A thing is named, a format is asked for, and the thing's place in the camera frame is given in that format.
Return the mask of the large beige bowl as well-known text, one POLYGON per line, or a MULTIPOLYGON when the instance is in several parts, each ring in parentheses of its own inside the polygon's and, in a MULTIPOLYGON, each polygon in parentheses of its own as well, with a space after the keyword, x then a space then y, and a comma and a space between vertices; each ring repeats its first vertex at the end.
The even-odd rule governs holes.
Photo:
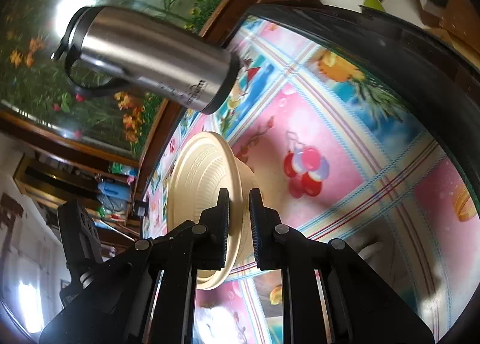
POLYGON ((258 187, 252 170, 219 134, 195 134, 181 150, 168 182, 167 230, 186 220, 197 222, 203 210, 216 205, 222 188, 229 191, 231 202, 225 268, 200 270, 199 290, 216 289, 235 265, 253 254, 248 199, 250 190, 258 187))

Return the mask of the wooden shelf cabinet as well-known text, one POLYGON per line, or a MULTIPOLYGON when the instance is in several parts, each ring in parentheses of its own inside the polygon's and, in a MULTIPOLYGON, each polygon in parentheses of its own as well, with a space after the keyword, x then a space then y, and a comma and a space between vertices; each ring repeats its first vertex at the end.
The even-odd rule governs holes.
POLYGON ((57 212, 61 205, 75 199, 95 222, 112 232, 131 240, 140 237, 139 222, 128 218, 132 204, 127 202, 119 211, 108 208, 113 199, 100 197, 101 191, 94 178, 68 173, 26 155, 20 160, 13 178, 23 195, 50 212, 57 212))

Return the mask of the colourful patterned tablecloth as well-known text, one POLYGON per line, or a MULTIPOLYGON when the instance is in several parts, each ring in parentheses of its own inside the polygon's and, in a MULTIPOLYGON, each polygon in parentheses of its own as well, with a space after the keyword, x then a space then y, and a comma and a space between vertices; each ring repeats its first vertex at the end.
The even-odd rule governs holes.
POLYGON ((249 16, 229 48, 238 80, 216 113, 172 127, 142 234, 168 230, 182 147, 217 133, 283 223, 343 239, 444 341, 479 286, 479 215, 443 148, 366 72, 289 29, 249 16))

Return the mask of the stainless steel thermos jug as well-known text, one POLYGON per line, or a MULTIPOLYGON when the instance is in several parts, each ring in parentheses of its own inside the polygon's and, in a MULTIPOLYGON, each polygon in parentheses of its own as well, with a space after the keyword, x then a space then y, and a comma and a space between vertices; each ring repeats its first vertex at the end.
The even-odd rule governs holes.
POLYGON ((135 87, 206 115, 224 103, 240 70, 239 57, 222 47, 111 6, 80 8, 51 58, 64 62, 68 83, 84 98, 135 87))

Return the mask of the flower wall painting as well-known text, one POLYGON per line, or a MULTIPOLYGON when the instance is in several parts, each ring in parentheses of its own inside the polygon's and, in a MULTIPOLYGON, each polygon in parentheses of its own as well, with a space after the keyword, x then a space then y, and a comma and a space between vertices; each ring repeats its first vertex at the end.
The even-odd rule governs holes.
POLYGON ((221 0, 1 0, 1 110, 138 158, 164 100, 211 114, 242 73, 200 30, 221 0))

